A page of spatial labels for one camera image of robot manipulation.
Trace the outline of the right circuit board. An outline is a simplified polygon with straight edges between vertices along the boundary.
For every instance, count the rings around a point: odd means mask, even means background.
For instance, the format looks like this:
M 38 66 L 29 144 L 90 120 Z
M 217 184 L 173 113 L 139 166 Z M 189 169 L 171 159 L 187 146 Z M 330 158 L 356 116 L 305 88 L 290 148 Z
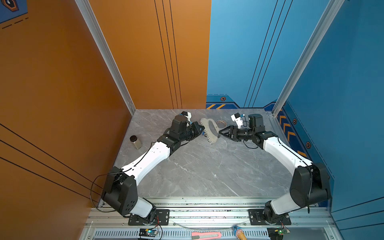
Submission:
M 268 236 L 271 240 L 283 240 L 285 235 L 291 233 L 291 231 L 288 229 L 267 228 L 267 231 L 268 231 Z

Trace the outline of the masking tape roll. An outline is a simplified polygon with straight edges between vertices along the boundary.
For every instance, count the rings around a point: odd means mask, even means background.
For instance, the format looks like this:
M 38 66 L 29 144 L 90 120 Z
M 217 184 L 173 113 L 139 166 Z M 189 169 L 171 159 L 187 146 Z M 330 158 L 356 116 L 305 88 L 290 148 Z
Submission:
M 225 127 L 227 127 L 227 122 L 226 121 L 224 121 L 224 120 L 217 120 L 216 121 L 216 124 L 217 124 L 217 126 L 220 128 L 220 129 L 223 129 L 223 128 L 225 128 Z

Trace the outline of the pink utility knife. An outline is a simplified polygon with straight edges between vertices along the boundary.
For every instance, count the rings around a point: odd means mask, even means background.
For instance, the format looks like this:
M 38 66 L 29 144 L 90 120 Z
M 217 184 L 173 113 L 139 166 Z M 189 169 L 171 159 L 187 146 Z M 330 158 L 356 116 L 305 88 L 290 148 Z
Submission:
M 191 233 L 192 240 L 215 240 L 215 239 L 220 239 L 221 237 L 222 237 L 222 234 L 220 232 L 204 232 L 204 233 L 192 232 Z

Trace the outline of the toy ice cream cone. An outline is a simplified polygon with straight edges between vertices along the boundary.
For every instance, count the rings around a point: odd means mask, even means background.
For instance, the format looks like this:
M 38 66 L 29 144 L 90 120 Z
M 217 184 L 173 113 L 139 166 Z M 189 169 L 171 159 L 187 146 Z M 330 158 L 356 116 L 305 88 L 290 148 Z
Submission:
M 247 240 L 244 231 L 239 226 L 233 226 L 232 229 L 238 240 Z

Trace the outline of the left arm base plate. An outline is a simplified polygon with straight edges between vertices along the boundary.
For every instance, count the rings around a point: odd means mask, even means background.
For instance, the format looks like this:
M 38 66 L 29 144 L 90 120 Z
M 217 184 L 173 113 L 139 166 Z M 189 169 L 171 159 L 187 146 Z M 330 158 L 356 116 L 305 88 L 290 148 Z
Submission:
M 129 217 L 129 226 L 155 226 L 159 224 L 160 226 L 167 226 L 170 219 L 170 210 L 169 209 L 156 209 L 154 212 L 151 212 L 147 217 L 143 218 L 139 215 L 131 215 Z

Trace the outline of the small brown jar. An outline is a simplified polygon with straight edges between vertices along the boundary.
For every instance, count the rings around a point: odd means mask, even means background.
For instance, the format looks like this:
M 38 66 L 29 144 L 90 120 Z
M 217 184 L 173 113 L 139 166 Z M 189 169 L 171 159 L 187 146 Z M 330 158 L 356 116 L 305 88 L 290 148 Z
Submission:
M 130 136 L 130 142 L 134 145 L 137 150 L 142 147 L 142 143 L 136 135 Z

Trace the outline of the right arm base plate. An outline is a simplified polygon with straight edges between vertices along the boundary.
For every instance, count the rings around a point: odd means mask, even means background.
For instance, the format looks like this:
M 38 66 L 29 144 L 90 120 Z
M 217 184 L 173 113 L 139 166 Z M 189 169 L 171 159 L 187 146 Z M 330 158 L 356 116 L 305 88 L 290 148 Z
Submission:
M 290 226 L 292 224 L 291 218 L 288 213 L 283 215 L 276 215 L 270 210 L 263 209 L 249 209 L 249 220 L 252 226 L 267 226 L 267 225 L 285 225 Z

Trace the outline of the circuit board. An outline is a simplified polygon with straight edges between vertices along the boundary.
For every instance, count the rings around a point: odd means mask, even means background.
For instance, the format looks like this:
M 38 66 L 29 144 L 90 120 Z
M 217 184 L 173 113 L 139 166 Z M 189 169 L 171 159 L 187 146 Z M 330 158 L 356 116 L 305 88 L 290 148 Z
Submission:
M 268 231 L 268 236 L 271 240 L 283 240 L 285 235 L 291 233 L 291 231 L 288 229 L 267 228 L 267 231 Z
M 154 240 L 158 236 L 159 236 L 159 231 L 157 229 L 141 228 L 138 234 L 139 240 Z

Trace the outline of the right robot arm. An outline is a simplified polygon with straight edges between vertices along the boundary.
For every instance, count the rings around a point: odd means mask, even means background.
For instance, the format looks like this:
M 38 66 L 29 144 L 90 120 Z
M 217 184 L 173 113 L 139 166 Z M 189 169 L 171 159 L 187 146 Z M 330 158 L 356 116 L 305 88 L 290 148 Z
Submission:
M 247 128 L 242 128 L 242 117 L 239 114 L 231 118 L 236 125 L 220 130 L 220 135 L 235 142 L 252 141 L 275 157 L 292 174 L 289 192 L 265 204 L 263 221 L 270 225 L 281 223 L 289 212 L 331 199 L 330 176 L 323 163 L 313 163 L 300 156 L 275 133 L 266 131 L 260 114 L 248 116 Z

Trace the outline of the left circuit board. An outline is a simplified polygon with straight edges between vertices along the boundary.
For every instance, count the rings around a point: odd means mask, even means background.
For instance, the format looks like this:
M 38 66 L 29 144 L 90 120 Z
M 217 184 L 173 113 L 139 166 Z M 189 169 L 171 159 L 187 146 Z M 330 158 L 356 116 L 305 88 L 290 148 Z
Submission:
M 141 228 L 138 234 L 139 240 L 154 240 L 158 236 L 159 236 L 159 231 L 157 229 Z

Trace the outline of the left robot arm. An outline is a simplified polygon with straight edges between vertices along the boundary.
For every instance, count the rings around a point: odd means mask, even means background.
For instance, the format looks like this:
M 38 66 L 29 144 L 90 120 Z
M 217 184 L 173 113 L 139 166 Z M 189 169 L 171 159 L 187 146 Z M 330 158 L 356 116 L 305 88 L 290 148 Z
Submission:
M 113 167 L 106 174 L 101 199 L 123 217 L 133 214 L 152 222 L 156 217 L 156 206 L 139 197 L 137 186 L 159 163 L 202 135 L 205 127 L 190 119 L 191 113 L 185 111 L 175 116 L 172 125 L 142 156 L 121 168 Z

